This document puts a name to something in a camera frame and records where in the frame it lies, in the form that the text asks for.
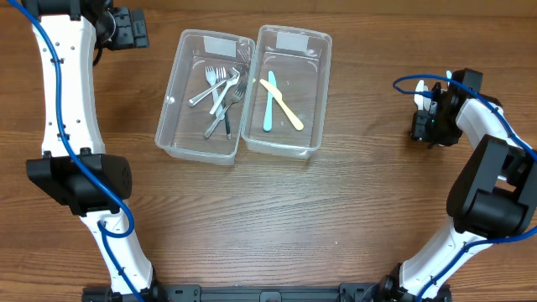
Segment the label on bin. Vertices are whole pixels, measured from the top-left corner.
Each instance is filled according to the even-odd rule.
[[[278,32],[276,48],[306,52],[309,37],[303,34]]]
[[[215,37],[203,37],[205,52],[215,55],[226,55],[235,58],[235,41],[220,39]]]

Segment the plastic bin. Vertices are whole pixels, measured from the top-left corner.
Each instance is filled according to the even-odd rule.
[[[307,29],[265,25],[250,68],[242,119],[242,138],[249,150],[308,159],[321,146],[330,77],[330,35]],[[275,75],[284,102],[304,123],[297,131],[273,100],[273,127],[263,130],[267,90],[259,79]]]
[[[194,107],[188,106],[188,100],[209,88],[205,74],[208,65],[225,67],[226,70],[241,66],[246,72],[239,82],[247,81],[254,48],[255,43],[251,39],[232,34],[202,30],[183,32],[160,114],[155,136],[157,146],[179,159],[226,165],[235,162],[242,108],[247,98],[244,97],[228,111],[231,140],[227,139],[224,121],[218,124],[210,138],[203,137],[215,120],[215,116],[209,114],[213,106],[211,94]],[[236,87],[232,87],[227,95],[230,96]]]

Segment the yellow knife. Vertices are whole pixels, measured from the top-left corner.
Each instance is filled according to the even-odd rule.
[[[263,85],[265,88],[267,88],[268,92],[272,94],[274,97],[274,100],[276,100],[282,109],[284,109],[285,114],[293,124],[293,127],[295,127],[296,130],[302,131],[304,129],[304,124],[297,118],[297,116],[285,105],[284,100],[282,99],[282,93],[278,90],[278,88],[274,87],[274,85],[268,83],[266,80],[261,79],[259,80],[259,83]]]

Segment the blue knife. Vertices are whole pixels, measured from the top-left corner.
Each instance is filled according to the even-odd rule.
[[[274,87],[277,87],[276,78],[274,77],[274,73],[272,71],[268,72],[268,83],[272,84]],[[265,119],[263,120],[263,130],[266,132],[272,130],[272,93],[270,92],[267,96],[267,108],[265,110]]]

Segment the wooden table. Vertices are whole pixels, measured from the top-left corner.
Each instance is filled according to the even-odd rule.
[[[145,13],[151,47],[105,51],[95,98],[107,152],[133,170],[139,241],[167,284],[378,282],[416,254],[446,219],[447,194],[472,151],[466,139],[432,150],[410,142],[415,107],[391,87],[399,76],[480,70],[482,92],[503,102],[518,134],[537,145],[536,19]],[[254,154],[241,142],[235,165],[221,167],[157,148],[181,32],[256,39],[266,23],[333,38],[319,153],[304,162]],[[0,8],[0,24],[0,300],[77,301],[109,276],[78,217],[25,174],[44,133],[39,52],[21,15]],[[537,300],[535,243],[479,254],[449,280],[455,301]]]

